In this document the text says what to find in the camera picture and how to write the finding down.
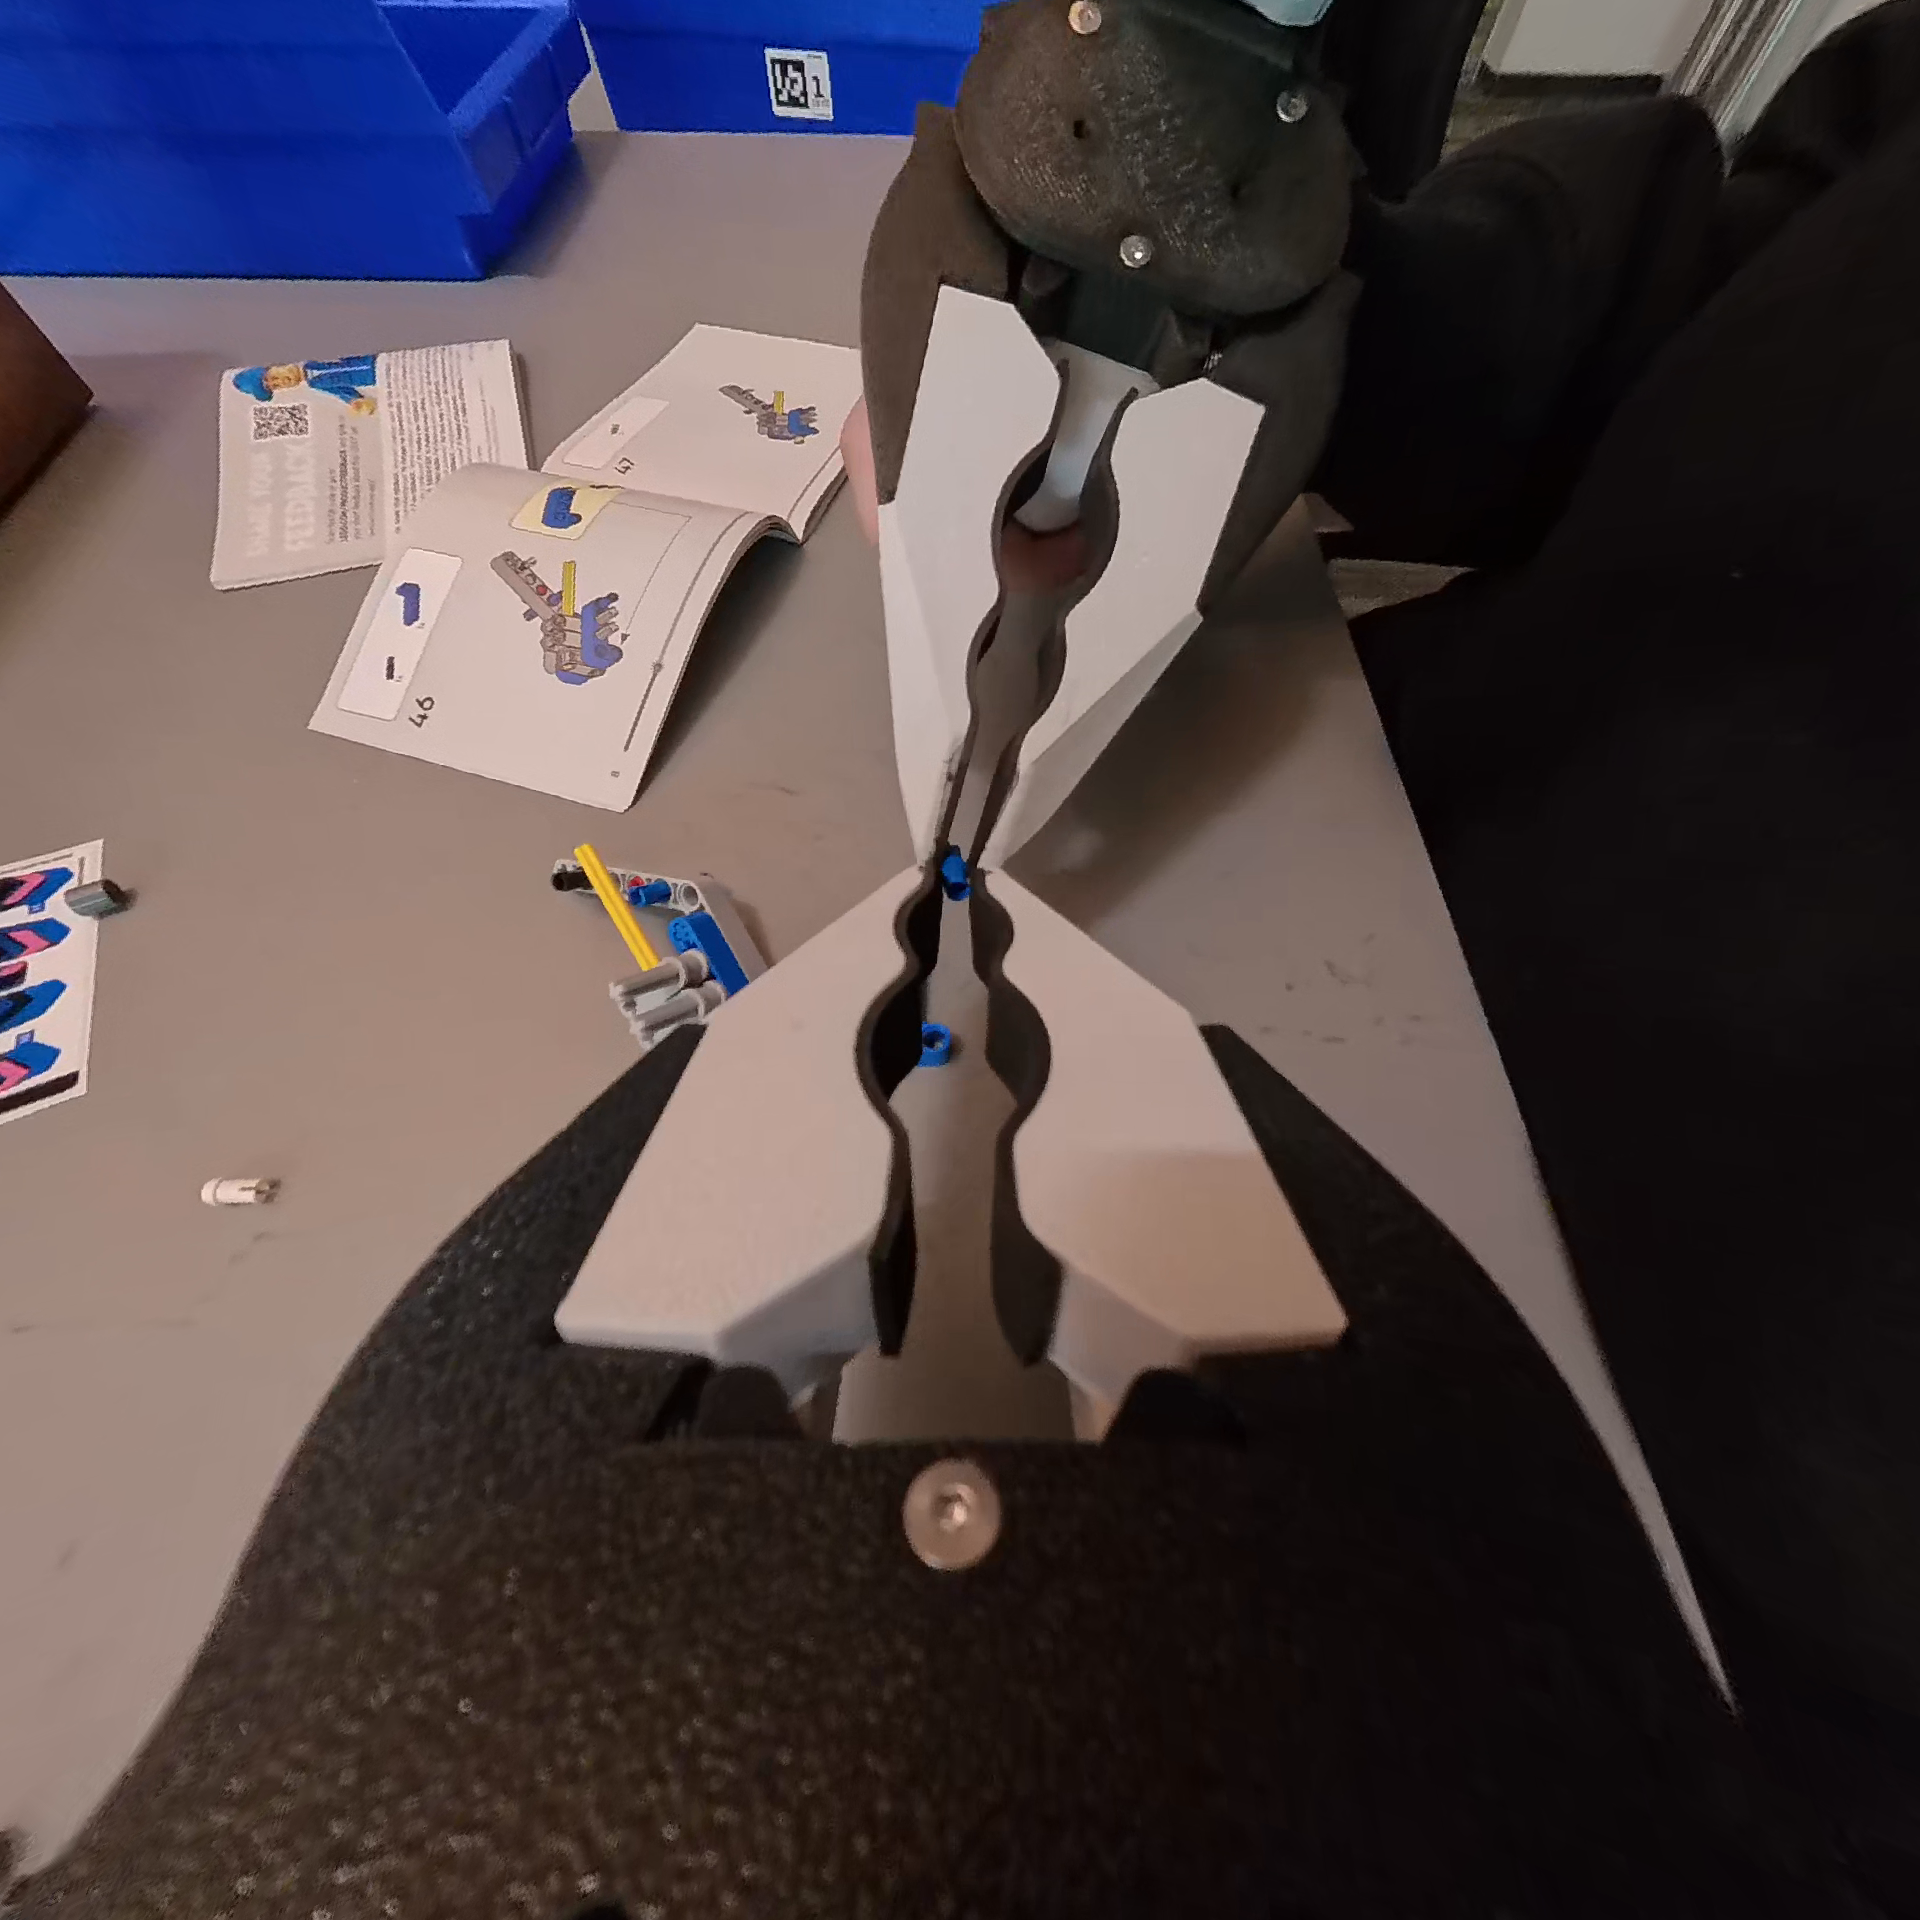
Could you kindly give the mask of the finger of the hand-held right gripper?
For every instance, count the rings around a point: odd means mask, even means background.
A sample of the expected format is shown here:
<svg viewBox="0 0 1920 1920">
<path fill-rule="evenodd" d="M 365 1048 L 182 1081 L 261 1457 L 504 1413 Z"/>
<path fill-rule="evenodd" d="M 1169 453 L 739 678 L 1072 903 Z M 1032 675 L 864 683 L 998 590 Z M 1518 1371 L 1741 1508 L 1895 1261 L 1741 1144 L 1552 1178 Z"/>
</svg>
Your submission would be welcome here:
<svg viewBox="0 0 1920 1920">
<path fill-rule="evenodd" d="M 975 665 L 1002 618 L 1002 518 L 1045 465 L 1062 368 L 1011 304 L 942 285 L 899 481 L 879 505 L 887 680 L 904 814 L 937 864 L 978 754 Z"/>
<path fill-rule="evenodd" d="M 1118 408 L 1089 468 L 1101 564 L 1044 648 L 1048 698 L 999 780 L 979 867 L 1005 867 L 1072 800 L 1198 633 L 1262 413 L 1232 388 L 1169 388 Z"/>
</svg>

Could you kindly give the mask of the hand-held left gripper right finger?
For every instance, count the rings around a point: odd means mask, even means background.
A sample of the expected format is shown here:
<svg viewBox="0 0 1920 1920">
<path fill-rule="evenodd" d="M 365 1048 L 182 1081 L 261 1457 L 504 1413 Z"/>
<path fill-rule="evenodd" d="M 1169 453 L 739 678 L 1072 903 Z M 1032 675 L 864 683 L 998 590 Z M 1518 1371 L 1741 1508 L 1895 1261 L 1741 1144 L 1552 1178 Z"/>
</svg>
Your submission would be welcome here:
<svg viewBox="0 0 1920 1920">
<path fill-rule="evenodd" d="M 1331 1348 L 1345 1308 L 1221 1053 L 1161 987 L 1018 880 L 979 871 L 994 1144 L 992 1283 L 1024 1363 L 1112 1428 L 1147 1375 Z"/>
</svg>

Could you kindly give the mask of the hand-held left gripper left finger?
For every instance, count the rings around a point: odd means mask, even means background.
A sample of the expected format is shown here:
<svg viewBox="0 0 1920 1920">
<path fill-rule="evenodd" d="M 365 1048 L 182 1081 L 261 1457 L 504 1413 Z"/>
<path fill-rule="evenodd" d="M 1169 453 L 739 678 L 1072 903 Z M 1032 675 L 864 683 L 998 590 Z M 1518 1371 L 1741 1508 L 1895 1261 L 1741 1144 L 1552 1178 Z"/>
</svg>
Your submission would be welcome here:
<svg viewBox="0 0 1920 1920">
<path fill-rule="evenodd" d="M 922 1063 L 939 884 L 904 868 L 645 1061 L 659 1114 L 554 1325 L 817 1388 L 904 1345 L 917 1283 L 895 1093 Z"/>
</svg>

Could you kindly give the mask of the person's right forearm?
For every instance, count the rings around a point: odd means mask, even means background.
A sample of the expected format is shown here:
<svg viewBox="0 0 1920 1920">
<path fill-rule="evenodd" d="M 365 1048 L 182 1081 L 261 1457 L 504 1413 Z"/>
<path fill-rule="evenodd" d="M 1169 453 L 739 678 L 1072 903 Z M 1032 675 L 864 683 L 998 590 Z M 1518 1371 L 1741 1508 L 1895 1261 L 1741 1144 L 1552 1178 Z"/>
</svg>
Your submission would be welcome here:
<svg viewBox="0 0 1920 1920">
<path fill-rule="evenodd" d="M 1501 125 L 1405 201 L 1358 193 L 1361 280 L 1312 491 L 1351 560 L 1497 568 L 1565 508 L 1705 275 L 1715 123 L 1637 98 Z"/>
</svg>

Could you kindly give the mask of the grey blue lego assembly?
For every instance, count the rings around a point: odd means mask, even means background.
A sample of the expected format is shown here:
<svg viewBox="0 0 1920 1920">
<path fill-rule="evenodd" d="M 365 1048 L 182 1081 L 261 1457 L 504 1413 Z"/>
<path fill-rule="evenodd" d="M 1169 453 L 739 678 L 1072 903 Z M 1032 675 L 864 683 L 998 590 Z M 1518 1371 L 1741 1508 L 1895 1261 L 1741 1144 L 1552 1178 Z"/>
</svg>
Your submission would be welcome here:
<svg viewBox="0 0 1920 1920">
<path fill-rule="evenodd" d="M 605 885 L 588 877 L 574 851 L 554 860 L 549 884 L 605 907 L 624 900 L 634 938 L 619 938 L 631 968 L 608 987 L 608 998 L 645 1057 L 671 1035 L 699 1031 L 732 998 L 769 971 L 739 907 L 712 875 L 668 877 L 645 868 L 605 867 Z"/>
</svg>

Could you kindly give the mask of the open lego instruction booklet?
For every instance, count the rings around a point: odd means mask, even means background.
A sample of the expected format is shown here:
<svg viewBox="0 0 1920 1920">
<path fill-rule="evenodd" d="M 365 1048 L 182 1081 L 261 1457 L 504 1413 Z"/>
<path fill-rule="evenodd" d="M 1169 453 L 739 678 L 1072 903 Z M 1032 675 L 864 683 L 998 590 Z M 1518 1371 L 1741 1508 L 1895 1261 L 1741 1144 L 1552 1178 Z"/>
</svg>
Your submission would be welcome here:
<svg viewBox="0 0 1920 1920">
<path fill-rule="evenodd" d="M 715 324 L 558 447 L 405 518 L 308 733 L 625 813 L 734 568 L 844 484 L 857 348 Z"/>
</svg>

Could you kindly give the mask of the lego sticker sheet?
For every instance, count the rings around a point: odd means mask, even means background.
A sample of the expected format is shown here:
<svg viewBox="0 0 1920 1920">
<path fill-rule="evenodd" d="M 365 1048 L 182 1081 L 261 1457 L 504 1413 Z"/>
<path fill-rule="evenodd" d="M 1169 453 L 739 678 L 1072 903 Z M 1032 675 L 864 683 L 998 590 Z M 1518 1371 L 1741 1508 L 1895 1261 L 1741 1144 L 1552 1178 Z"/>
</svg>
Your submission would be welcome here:
<svg viewBox="0 0 1920 1920">
<path fill-rule="evenodd" d="M 4 867 L 4 1123 L 87 1093 L 101 930 L 65 895 L 102 877 L 102 841 Z"/>
</svg>

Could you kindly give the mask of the person's right hand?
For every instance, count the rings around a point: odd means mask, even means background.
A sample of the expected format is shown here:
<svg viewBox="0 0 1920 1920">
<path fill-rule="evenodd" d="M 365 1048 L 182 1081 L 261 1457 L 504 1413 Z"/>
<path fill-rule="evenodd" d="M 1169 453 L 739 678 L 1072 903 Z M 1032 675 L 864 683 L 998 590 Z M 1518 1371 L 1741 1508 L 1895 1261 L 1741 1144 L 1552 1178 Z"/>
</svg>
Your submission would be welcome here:
<svg viewBox="0 0 1920 1920">
<path fill-rule="evenodd" d="M 884 425 L 875 440 L 868 398 L 859 398 L 844 428 L 839 457 L 845 473 L 845 491 L 857 530 L 872 550 L 879 543 L 879 505 L 888 503 L 899 485 L 904 440 L 895 425 Z"/>
</svg>

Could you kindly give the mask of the blue plastic bin with tag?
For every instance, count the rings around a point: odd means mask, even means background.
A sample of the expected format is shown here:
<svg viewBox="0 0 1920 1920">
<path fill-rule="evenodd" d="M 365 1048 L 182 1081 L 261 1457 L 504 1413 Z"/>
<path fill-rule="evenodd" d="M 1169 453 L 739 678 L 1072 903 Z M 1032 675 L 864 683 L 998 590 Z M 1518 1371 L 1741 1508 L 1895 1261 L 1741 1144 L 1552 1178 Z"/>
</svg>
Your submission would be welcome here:
<svg viewBox="0 0 1920 1920">
<path fill-rule="evenodd" d="M 982 3 L 577 3 L 624 131 L 904 137 L 951 107 Z"/>
</svg>

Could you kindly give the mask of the person's black clothing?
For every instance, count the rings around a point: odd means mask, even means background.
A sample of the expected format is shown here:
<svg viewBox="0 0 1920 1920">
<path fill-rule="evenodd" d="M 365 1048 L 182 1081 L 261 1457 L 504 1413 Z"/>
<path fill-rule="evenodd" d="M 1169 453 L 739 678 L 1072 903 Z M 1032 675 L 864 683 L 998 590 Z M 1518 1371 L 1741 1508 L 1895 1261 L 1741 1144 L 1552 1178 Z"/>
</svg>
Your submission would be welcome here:
<svg viewBox="0 0 1920 1920">
<path fill-rule="evenodd" d="M 1744 1721 L 1915 1918 L 1915 3 L 1722 158 L 1549 538 L 1355 637 Z"/>
</svg>

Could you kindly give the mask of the printed feedback leaflet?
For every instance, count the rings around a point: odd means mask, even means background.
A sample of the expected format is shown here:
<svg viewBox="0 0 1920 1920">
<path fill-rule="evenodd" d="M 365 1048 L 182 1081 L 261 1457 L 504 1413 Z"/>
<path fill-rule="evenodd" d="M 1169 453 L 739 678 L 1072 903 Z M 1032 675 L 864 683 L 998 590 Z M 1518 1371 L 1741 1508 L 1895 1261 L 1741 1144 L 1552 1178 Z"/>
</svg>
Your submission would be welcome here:
<svg viewBox="0 0 1920 1920">
<path fill-rule="evenodd" d="M 405 518 L 465 465 L 529 465 L 508 340 L 229 368 L 209 583 L 384 564 Z"/>
</svg>

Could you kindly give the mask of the brown wooden box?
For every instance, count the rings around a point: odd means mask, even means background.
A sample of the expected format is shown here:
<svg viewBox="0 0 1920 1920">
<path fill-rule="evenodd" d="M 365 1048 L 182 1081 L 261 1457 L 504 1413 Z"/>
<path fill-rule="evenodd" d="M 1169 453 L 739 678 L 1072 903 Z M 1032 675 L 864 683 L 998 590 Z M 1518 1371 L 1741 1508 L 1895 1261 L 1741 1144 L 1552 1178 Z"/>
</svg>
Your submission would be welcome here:
<svg viewBox="0 0 1920 1920">
<path fill-rule="evenodd" d="M 77 437 L 94 395 L 79 373 L 4 290 L 4 515 Z"/>
</svg>

